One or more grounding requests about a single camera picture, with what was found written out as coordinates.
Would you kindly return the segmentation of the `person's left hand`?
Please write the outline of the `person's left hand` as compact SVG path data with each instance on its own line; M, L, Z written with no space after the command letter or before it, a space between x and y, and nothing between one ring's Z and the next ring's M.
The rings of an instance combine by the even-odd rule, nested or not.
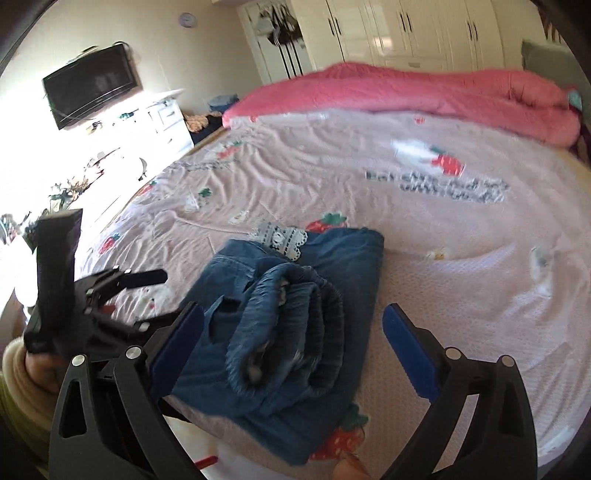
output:
M68 365L59 355L28 352L25 357L25 368L32 382L50 394L59 393Z

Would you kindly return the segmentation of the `person's right hand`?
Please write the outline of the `person's right hand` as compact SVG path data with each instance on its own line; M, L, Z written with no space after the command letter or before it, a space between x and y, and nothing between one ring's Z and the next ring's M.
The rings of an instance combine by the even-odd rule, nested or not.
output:
M370 473L359 457L351 452L342 453L334 470L332 480L370 480Z

